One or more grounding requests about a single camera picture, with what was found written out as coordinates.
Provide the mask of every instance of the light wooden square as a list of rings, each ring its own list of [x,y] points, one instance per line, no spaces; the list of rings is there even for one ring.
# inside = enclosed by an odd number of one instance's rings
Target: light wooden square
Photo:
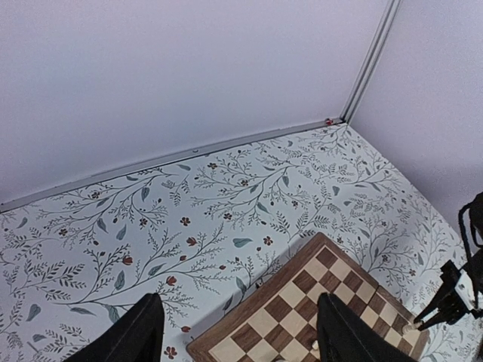
[[[309,325],[317,329],[317,315],[314,315],[309,321]]]
[[[344,304],[349,304],[352,297],[354,296],[354,292],[352,292],[348,286],[345,284],[339,284],[337,289],[335,290],[334,294],[340,298],[344,302]]]
[[[210,353],[220,362],[236,362],[245,356],[243,350],[229,337],[215,345]]]
[[[389,330],[389,332],[386,334],[386,338],[385,338],[386,342],[388,342],[389,344],[391,344],[395,347],[398,346],[401,339],[402,339],[402,337],[393,328],[391,328]]]
[[[300,362],[309,351],[305,349],[296,339],[292,339],[291,342],[280,352],[280,355],[290,362]]]
[[[410,330],[405,333],[403,337],[411,344],[416,345],[417,339],[419,338],[421,332],[419,330]]]
[[[338,259],[331,266],[331,273],[337,277],[340,281],[344,281],[346,276],[350,273],[352,269],[343,260]]]
[[[288,283],[279,295],[292,308],[295,308],[305,296],[303,291],[300,290],[299,287],[292,282]]]
[[[374,287],[372,287],[367,281],[362,281],[362,285],[359,287],[356,294],[364,301],[364,303],[369,303],[375,292],[376,290]]]
[[[278,352],[265,339],[259,341],[247,354],[252,360],[266,361],[275,360],[278,356]]]
[[[277,326],[277,321],[265,310],[260,309],[248,319],[248,324],[262,337],[269,334]]]
[[[328,290],[325,289],[322,284],[317,283],[313,286],[313,288],[307,293],[307,296],[312,300],[315,304],[318,302],[318,298],[322,293],[327,293]]]
[[[295,310],[292,310],[287,316],[280,322],[280,325],[289,332],[292,337],[295,337],[302,328],[307,324],[306,320],[303,319],[300,314]]]
[[[312,278],[320,281],[328,269],[316,258],[313,258],[303,267],[303,270],[309,273]]]
[[[370,327],[372,328],[376,321],[377,321],[378,315],[375,311],[373,311],[371,308],[366,308],[361,315],[361,319]]]
[[[398,312],[389,303],[386,303],[386,305],[384,306],[383,310],[380,313],[380,317],[383,319],[383,321],[388,323],[388,325],[390,326],[392,326],[392,323],[394,322],[397,315],[398,315]]]

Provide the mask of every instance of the dark wooden square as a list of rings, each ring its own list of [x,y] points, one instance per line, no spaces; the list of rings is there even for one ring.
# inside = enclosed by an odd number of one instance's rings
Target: dark wooden square
[[[231,338],[245,353],[250,351],[259,341],[262,340],[262,337],[260,337],[260,335],[250,326],[250,324],[245,324]]]
[[[317,305],[310,298],[304,296],[299,304],[297,304],[295,307],[295,311],[308,322],[314,315],[317,314],[318,309]]]
[[[240,358],[239,360],[237,360],[237,362],[254,362],[254,360],[252,360],[247,355],[245,355],[242,358]]]
[[[361,316],[362,312],[367,307],[367,305],[364,303],[364,301],[362,299],[360,299],[358,296],[353,296],[347,306],[349,308],[351,308],[352,311],[354,313],[356,313],[358,317]]]
[[[292,308],[280,296],[276,296],[266,307],[265,310],[275,319],[280,322],[284,319]]]
[[[375,311],[377,314],[380,314],[384,306],[386,305],[386,302],[384,301],[384,299],[378,296],[377,293],[375,293],[369,301],[368,305],[372,308],[373,311]]]
[[[296,336],[295,339],[310,351],[312,344],[317,340],[317,331],[310,324],[307,324]]]
[[[302,270],[300,274],[294,279],[294,284],[298,286],[304,294],[307,294],[317,281],[305,270]]]
[[[413,346],[403,338],[398,344],[398,349],[403,351],[405,354],[409,355],[411,353],[411,349],[413,349]]]
[[[305,356],[305,357],[304,357],[304,358],[301,360],[301,362],[317,362],[317,361],[318,361],[318,359],[317,359],[317,358],[315,358],[315,357],[312,355],[312,353],[309,353],[307,356]]]
[[[362,279],[352,270],[344,279],[344,284],[352,291],[357,292],[362,285]]]
[[[327,271],[322,279],[319,281],[319,283],[322,284],[325,289],[332,293],[339,286],[340,280],[330,271]]]
[[[372,330],[376,332],[378,335],[380,335],[381,337],[385,338],[390,328],[391,327],[388,325],[388,323],[383,321],[381,317],[378,317],[374,327],[372,327]]]
[[[336,262],[337,257],[328,248],[324,248],[317,255],[317,260],[329,269]]]
[[[277,352],[281,352],[292,339],[294,339],[294,337],[292,337],[290,333],[287,332],[280,324],[278,324],[277,327],[275,327],[270,331],[269,334],[265,336],[265,340]]]
[[[408,321],[406,321],[400,314],[398,314],[396,315],[394,322],[392,322],[392,328],[397,333],[399,333],[400,336],[402,336],[402,327],[404,327],[406,324],[408,324]]]

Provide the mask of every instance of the floral pattern surface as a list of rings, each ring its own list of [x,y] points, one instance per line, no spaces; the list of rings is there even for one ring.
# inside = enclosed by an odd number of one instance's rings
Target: floral pattern surface
[[[154,167],[0,214],[0,361],[62,360],[144,293],[164,360],[275,274],[317,231],[412,312],[462,264],[458,235],[343,124]],[[467,360],[483,325],[431,329],[422,360]]]

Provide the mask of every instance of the chessboard square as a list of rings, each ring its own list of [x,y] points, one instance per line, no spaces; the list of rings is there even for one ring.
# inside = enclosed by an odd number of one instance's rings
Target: chessboard square
[[[311,259],[304,267],[304,270],[309,273],[312,278],[316,279],[317,281],[322,278],[322,275],[324,275],[327,272],[327,268],[323,264],[321,264],[316,258]]]
[[[411,353],[411,349],[413,349],[413,346],[408,343],[404,338],[401,339],[400,343],[398,344],[398,349],[400,351],[403,351],[405,354],[409,355]]]
[[[245,355],[242,358],[240,358],[237,362],[255,362],[255,361],[249,358],[247,355]]]
[[[292,310],[292,308],[280,296],[276,296],[265,310],[277,321],[280,322]]]
[[[262,337],[266,336],[277,325],[277,321],[263,308],[252,315],[247,323]]]
[[[294,339],[280,324],[265,336],[265,340],[277,351],[284,349]]]
[[[294,279],[294,284],[297,285],[304,294],[307,294],[316,283],[317,281],[305,270],[302,270]]]
[[[262,339],[250,324],[245,324],[233,333],[231,338],[245,352],[250,351]]]
[[[245,356],[243,350],[231,338],[225,338],[215,345],[210,354],[220,362],[237,362]]]
[[[390,345],[393,345],[394,347],[398,347],[400,341],[401,341],[401,336],[399,333],[397,333],[394,329],[389,329],[389,331],[386,334],[386,338],[384,339],[386,342],[388,342]]]
[[[344,284],[350,288],[351,291],[357,292],[362,285],[362,279],[352,270],[346,276]]]
[[[333,275],[330,271],[328,271],[324,274],[319,283],[322,284],[325,289],[332,293],[339,286],[340,280],[337,279],[337,277]]]
[[[342,259],[336,260],[336,262],[331,266],[331,273],[335,275],[340,281],[346,279],[347,275],[350,272],[350,266],[348,266]]]
[[[391,327],[383,321],[381,318],[378,318],[372,330],[376,332],[379,336],[386,338],[386,334],[389,332]]]
[[[395,320],[392,323],[392,328],[402,336],[403,335],[402,327],[407,325],[408,325],[408,321],[406,321],[404,317],[398,314],[396,315]]]
[[[386,301],[377,293],[372,296],[371,301],[369,302],[369,306],[378,314],[381,313],[385,305]]]
[[[307,293],[307,296],[312,300],[313,302],[317,303],[318,298],[322,293],[328,292],[327,289],[325,289],[321,284],[317,283],[314,285],[314,287]]]
[[[314,315],[317,314],[317,305],[307,297],[304,297],[300,303],[295,307],[298,314],[306,321],[310,321]]]
[[[370,327],[374,327],[377,319],[378,319],[378,315],[376,314],[375,311],[373,311],[372,309],[370,308],[366,308],[364,310],[364,312],[362,312],[361,314],[361,319]]]
[[[279,294],[290,307],[295,307],[303,299],[305,294],[294,283],[290,282]]]
[[[248,351],[248,357],[256,362],[260,360],[275,360],[277,356],[278,352],[264,339]]]
[[[403,337],[412,345],[416,345],[417,339],[420,337],[421,332],[419,330],[409,330]]]
[[[314,328],[317,328],[317,315],[314,315],[312,317],[312,319],[309,321],[309,325]]]
[[[280,322],[280,325],[293,337],[295,337],[306,324],[307,322],[296,311],[291,311],[287,314],[287,317]]]
[[[386,303],[379,315],[386,323],[388,323],[388,325],[392,326],[398,316],[398,311],[396,311],[392,305]]]
[[[345,304],[349,304],[354,296],[354,292],[352,292],[345,284],[340,284],[335,290],[334,294],[338,296]]]
[[[285,359],[291,361],[302,360],[308,355],[309,350],[303,347],[296,339],[292,341],[284,348],[280,355]]]
[[[364,303],[369,303],[371,300],[372,296],[376,293],[375,288],[370,285],[367,281],[362,282],[362,285],[359,287],[357,290],[357,295],[359,298],[361,298]]]
[[[320,358],[320,355],[318,357],[315,357],[312,353],[309,353],[307,356],[304,357],[304,359],[301,360],[301,362],[317,362],[318,358]]]
[[[295,336],[295,339],[306,348],[307,351],[312,349],[313,343],[317,340],[317,330],[306,324],[306,326]]]
[[[317,260],[325,265],[326,268],[331,268],[331,266],[337,260],[337,257],[328,249],[324,248],[322,251],[317,255]]]
[[[360,317],[362,312],[366,309],[367,305],[358,296],[353,296],[347,306],[351,308],[358,317]]]

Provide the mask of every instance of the white backdrop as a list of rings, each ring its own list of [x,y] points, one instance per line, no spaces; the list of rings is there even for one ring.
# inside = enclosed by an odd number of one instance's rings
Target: white backdrop
[[[338,116],[385,4],[2,2],[0,203]]]

